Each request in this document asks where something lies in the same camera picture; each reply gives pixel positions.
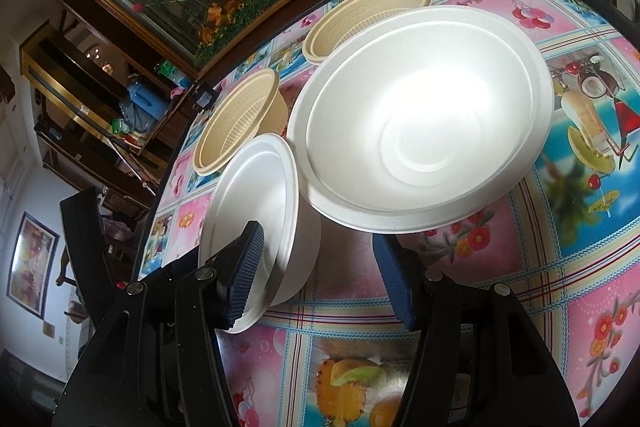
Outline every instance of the blue thermos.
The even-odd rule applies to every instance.
[[[134,82],[129,87],[131,102],[148,112],[156,120],[162,120],[168,103],[141,82]]]

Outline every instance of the large white bowl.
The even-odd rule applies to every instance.
[[[202,227],[200,265],[254,220],[264,229],[264,250],[244,313],[229,333],[244,331],[271,305],[295,295],[318,257],[320,216],[300,201],[293,154],[275,134],[246,143],[222,172]]]
[[[294,106],[300,191],[357,230],[418,232],[492,203],[526,174],[553,112],[542,55],[515,25],[436,6],[340,46]]]

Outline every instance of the framed painting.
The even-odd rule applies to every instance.
[[[47,285],[60,236],[26,212],[15,238],[7,296],[39,318],[44,317]]]

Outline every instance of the printed pineapple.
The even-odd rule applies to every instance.
[[[346,427],[362,415],[367,390],[355,382],[331,385],[335,363],[336,360],[327,359],[320,364],[316,373],[316,402],[318,410],[327,418],[327,427]]]

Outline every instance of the colorful tablecloth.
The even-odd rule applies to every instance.
[[[249,73],[273,68],[290,109],[314,72],[303,39],[341,1],[308,13],[248,57],[222,82],[223,96]],[[511,285],[584,422],[640,343],[640,54],[581,0],[434,3],[485,9],[522,28],[547,61],[556,106],[542,155],[510,194],[401,242],[460,283]],[[140,277],[198,243],[218,176],[195,174],[191,155],[211,113],[196,118],[173,165]],[[394,318],[371,235],[324,218],[318,263],[299,295],[248,331],[220,333],[219,340],[246,427],[388,426],[417,345]],[[349,373],[355,382],[331,385],[332,371],[334,379]],[[463,411],[466,389],[468,377],[458,375],[452,417]]]

